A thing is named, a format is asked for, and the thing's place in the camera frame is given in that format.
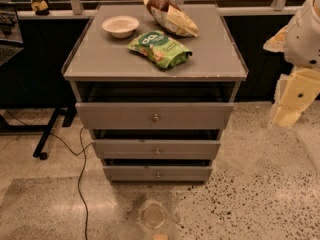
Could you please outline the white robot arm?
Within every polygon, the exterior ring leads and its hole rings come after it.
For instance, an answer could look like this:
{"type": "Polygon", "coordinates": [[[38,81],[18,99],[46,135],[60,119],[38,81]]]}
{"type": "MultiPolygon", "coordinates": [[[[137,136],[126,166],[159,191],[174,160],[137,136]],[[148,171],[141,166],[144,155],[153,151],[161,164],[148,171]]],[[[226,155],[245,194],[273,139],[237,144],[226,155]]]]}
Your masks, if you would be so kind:
{"type": "Polygon", "coordinates": [[[320,0],[306,0],[263,49],[283,52],[293,65],[273,118],[278,126],[291,127],[320,93],[320,0]]]}

